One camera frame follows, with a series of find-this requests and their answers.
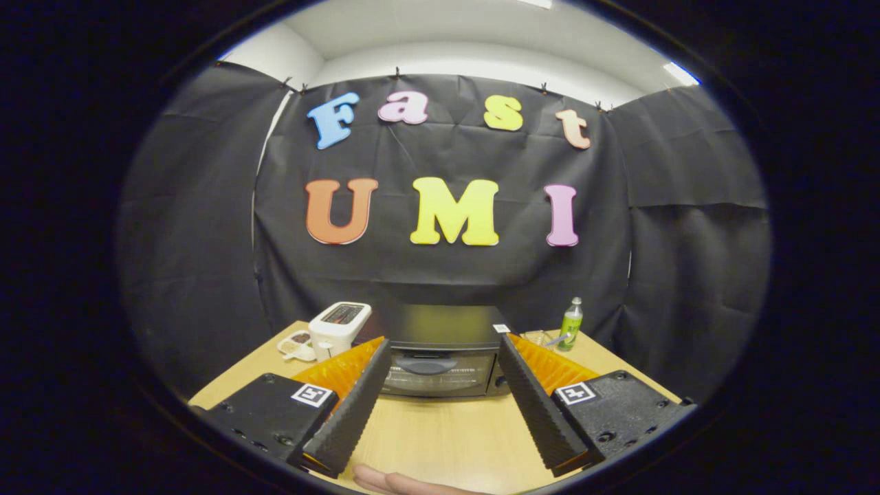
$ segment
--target black backdrop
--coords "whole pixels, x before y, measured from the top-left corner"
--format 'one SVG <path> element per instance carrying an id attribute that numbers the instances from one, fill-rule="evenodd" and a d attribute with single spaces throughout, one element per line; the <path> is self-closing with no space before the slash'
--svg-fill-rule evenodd
<path id="1" fill-rule="evenodd" d="M 766 285 L 770 230 L 757 167 L 699 87 L 599 112 L 483 78 L 360 79 L 293 93 L 266 141 L 286 91 L 235 64 L 206 70 L 165 110 L 130 173 L 124 293 L 145 354 L 183 394 L 338 300 L 489 304 L 526 331 L 557 328 L 577 295 L 585 333 L 677 394 L 705 400 L 735 364 Z M 397 91 L 425 93 L 428 120 L 379 120 Z M 361 98 L 352 134 L 318 150 L 306 113 L 346 92 Z M 523 128 L 486 126 L 492 94 L 522 103 Z M 568 108 L 588 123 L 587 150 L 561 132 L 554 114 Z M 412 184 L 425 176 L 456 198 L 472 180 L 497 182 L 498 245 L 411 243 Z M 345 225 L 345 184 L 359 177 L 379 182 L 364 236 L 344 246 L 310 237 L 305 184 L 342 185 L 331 219 Z M 577 190 L 574 247 L 546 242 L 551 183 Z"/>

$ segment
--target pink letter i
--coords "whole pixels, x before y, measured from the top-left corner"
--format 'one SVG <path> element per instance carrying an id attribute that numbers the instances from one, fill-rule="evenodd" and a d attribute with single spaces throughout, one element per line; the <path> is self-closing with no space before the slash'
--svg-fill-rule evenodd
<path id="1" fill-rule="evenodd" d="M 550 207 L 553 211 L 553 227 L 547 235 L 550 246 L 574 246 L 577 234 L 574 231 L 574 217 L 571 212 L 571 199 L 577 195 L 575 188 L 561 184 L 550 184 L 544 187 L 550 196 Z"/>

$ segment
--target blue letter f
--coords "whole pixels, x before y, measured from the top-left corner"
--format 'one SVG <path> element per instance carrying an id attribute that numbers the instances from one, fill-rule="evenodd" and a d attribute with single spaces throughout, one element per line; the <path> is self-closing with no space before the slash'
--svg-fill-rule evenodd
<path id="1" fill-rule="evenodd" d="M 319 150 L 339 143 L 351 134 L 351 129 L 342 127 L 339 122 L 351 123 L 355 120 L 355 112 L 349 104 L 354 105 L 360 99 L 356 92 L 347 92 L 339 98 L 313 108 L 306 114 L 309 118 L 315 119 L 315 125 L 318 126 Z"/>

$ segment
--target wall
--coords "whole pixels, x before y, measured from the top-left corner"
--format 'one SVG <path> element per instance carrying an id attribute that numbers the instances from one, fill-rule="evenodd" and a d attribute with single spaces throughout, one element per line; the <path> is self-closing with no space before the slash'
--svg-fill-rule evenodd
<path id="1" fill-rule="evenodd" d="M 590 104 L 618 107 L 645 93 L 569 60 L 521 48 L 470 42 L 413 43 L 367 49 L 327 61 L 310 87 L 356 78 L 409 74 L 459 74 L 540 87 Z"/>
<path id="2" fill-rule="evenodd" d="M 233 48 L 224 59 L 283 81 L 290 86 L 308 84 L 324 64 L 324 58 L 284 23 L 276 23 Z"/>
<path id="3" fill-rule="evenodd" d="M 487 43 L 431 42 L 372 48 L 325 61 L 312 45 L 278 23 L 232 49 L 226 62 L 239 63 L 289 85 L 310 87 L 347 79 L 408 74 L 458 74 L 540 87 L 608 108 L 645 92 L 570 60 L 521 48 Z"/>

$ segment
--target white ceiling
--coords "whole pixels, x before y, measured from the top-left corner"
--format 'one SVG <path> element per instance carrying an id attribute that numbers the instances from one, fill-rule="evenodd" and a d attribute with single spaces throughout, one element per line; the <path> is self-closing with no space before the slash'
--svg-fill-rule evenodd
<path id="1" fill-rule="evenodd" d="M 403 43 L 470 41 L 523 48 L 601 70 L 645 93 L 679 86 L 669 59 L 580 7 L 517 0 L 327 0 L 284 23 L 326 60 Z"/>

